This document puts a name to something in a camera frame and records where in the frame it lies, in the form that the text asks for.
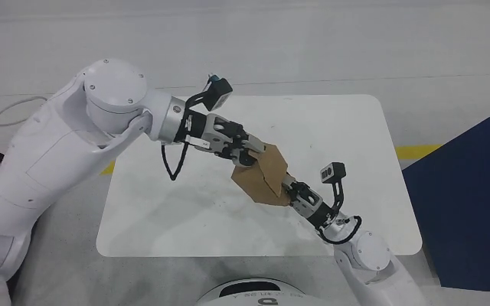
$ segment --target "gray floor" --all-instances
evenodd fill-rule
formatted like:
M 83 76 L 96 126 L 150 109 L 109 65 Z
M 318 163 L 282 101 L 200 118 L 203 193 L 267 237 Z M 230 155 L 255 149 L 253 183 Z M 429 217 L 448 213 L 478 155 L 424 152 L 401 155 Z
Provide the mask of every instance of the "gray floor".
M 490 4 L 479 0 L 4 0 L 0 106 L 48 96 L 87 64 L 119 57 L 175 95 L 200 90 L 210 72 L 242 95 L 368 93 L 395 145 L 444 143 L 490 114 L 489 28 Z M 17 128 L 0 129 L 0 151 Z M 357 304 L 331 258 L 104 258 L 95 240 L 109 182 L 95 177 L 42 216 L 15 304 L 192 305 L 250 276 Z M 441 288 L 422 252 L 400 259 L 431 304 L 488 304 L 489 293 Z

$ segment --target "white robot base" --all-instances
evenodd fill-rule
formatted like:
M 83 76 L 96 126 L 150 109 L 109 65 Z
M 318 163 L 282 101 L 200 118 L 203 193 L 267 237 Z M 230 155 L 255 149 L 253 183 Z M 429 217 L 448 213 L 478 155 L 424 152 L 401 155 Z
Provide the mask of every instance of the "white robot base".
M 325 306 L 324 301 L 305 295 L 285 282 L 270 278 L 247 278 L 227 282 L 211 289 L 196 306 Z

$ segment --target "brown cardboard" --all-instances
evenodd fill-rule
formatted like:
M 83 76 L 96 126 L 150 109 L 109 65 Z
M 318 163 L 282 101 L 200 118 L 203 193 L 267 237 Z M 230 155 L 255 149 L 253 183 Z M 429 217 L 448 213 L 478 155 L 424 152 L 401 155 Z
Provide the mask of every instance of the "brown cardboard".
M 265 144 L 262 154 L 250 152 L 257 159 L 252 167 L 235 167 L 231 179 L 237 183 L 255 203 L 289 206 L 289 196 L 283 190 L 282 182 L 288 164 L 275 145 Z

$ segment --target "black cable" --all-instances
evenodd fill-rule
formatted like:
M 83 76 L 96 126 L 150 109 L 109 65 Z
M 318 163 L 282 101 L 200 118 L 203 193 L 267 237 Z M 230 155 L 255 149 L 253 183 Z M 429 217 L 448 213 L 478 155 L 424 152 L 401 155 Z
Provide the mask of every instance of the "black cable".
M 339 245 L 339 244 L 347 243 L 350 239 L 352 239 L 352 237 L 354 237 L 354 235 L 358 232 L 359 228 L 361 227 L 361 223 L 362 223 L 361 217 L 360 216 L 354 216 L 354 219 L 357 221 L 357 223 L 354 226 L 354 229 L 349 234 L 349 236 L 347 236 L 345 239 L 342 239 L 340 241 L 333 241 L 333 240 L 330 240 L 327 237 L 325 237 L 321 227 L 319 227 L 316 230 L 318 230 L 318 234 L 326 243 L 330 243 L 333 245 Z
M 165 153 L 165 146 L 164 145 L 162 146 L 163 164 L 165 165 L 165 169 L 167 169 L 168 175 L 170 176 L 170 179 L 172 181 L 175 181 L 178 174 L 181 172 L 182 166 L 184 165 L 185 155 L 187 154 L 188 148 L 189 148 L 189 144 L 187 142 L 185 142 L 184 147 L 182 149 L 182 153 L 181 153 L 181 159 L 180 159 L 180 161 L 178 161 L 177 169 L 175 169 L 175 172 L 172 173 L 172 171 L 170 170 L 170 167 L 168 166 L 167 155 Z

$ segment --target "white cable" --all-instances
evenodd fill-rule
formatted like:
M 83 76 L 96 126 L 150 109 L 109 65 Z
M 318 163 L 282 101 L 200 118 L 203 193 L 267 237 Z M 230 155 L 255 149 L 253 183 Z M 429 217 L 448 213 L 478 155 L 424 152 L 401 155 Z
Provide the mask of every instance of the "white cable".
M 14 102 L 12 103 L 11 105 L 5 107 L 4 109 L 0 110 L 0 115 L 2 113 L 4 113 L 6 110 L 8 109 L 11 109 L 12 107 L 14 106 L 17 106 L 19 104 L 22 104 L 22 103 L 26 103 L 26 102 L 30 102 L 30 101 L 34 101 L 34 100 L 37 100 L 37 99 L 42 99 L 44 101 L 47 101 L 46 98 L 44 98 L 43 96 L 32 96 L 31 98 L 27 98 L 27 99 L 22 99 L 20 101 L 17 101 L 17 102 Z M 18 121 L 15 121 L 15 122 L 10 122 L 10 123 L 0 123 L 0 127 L 2 126 L 11 126 L 11 125 L 16 125 L 16 124 L 19 124 L 21 122 L 24 122 L 25 120 L 29 119 L 29 117 L 25 118 L 25 119 L 21 119 L 21 120 L 18 120 Z

